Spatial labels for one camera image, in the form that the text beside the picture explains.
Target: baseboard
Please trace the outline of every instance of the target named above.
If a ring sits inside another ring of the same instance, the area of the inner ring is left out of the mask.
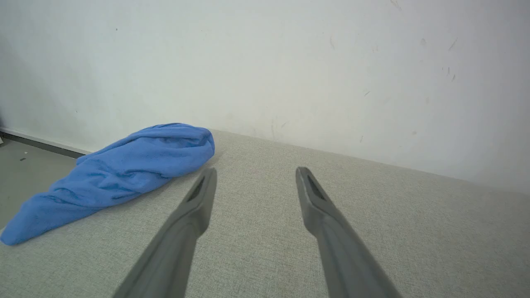
[[[79,148],[76,148],[76,147],[61,143],[61,142],[54,142],[54,141],[50,141],[50,140],[47,140],[47,139],[43,139],[43,138],[35,137],[35,136],[32,136],[32,135],[28,135],[28,134],[26,134],[24,132],[20,132],[20,131],[15,130],[15,129],[0,127],[0,132],[6,133],[6,134],[9,134],[9,135],[13,135],[13,136],[17,136],[17,137],[20,137],[20,138],[25,138],[25,139],[28,139],[28,140],[31,140],[31,141],[35,141],[35,142],[38,142],[38,143],[43,143],[43,144],[50,145],[50,146],[53,146],[53,147],[62,148],[62,149],[69,150],[69,151],[73,151],[73,152],[76,152],[76,153],[81,153],[83,155],[92,153],[92,152],[89,152],[89,151],[86,151],[86,150],[83,150],[83,149],[79,149]]]

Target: white wall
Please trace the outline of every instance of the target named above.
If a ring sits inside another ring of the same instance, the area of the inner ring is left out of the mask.
[[[95,151],[186,122],[530,193],[529,8],[2,1],[1,125]]]

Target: blue towel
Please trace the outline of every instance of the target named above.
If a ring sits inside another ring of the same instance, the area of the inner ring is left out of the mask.
[[[0,240],[18,244],[129,201],[197,170],[214,150],[214,139],[205,128],[176,123],[142,129],[79,157],[68,176],[22,204]]]

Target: blue blanket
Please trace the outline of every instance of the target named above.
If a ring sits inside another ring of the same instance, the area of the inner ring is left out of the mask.
[[[68,176],[22,204],[0,240],[18,244],[129,201],[197,170],[214,150],[214,139],[205,128],[166,124],[142,129],[78,158]]]

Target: gray upholstered surface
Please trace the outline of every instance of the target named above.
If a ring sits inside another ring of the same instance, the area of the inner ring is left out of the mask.
[[[210,228],[187,297],[326,297],[294,180],[308,166],[405,297],[529,297],[530,198],[351,157],[214,132]],[[109,297],[197,174],[16,247],[1,297]]]

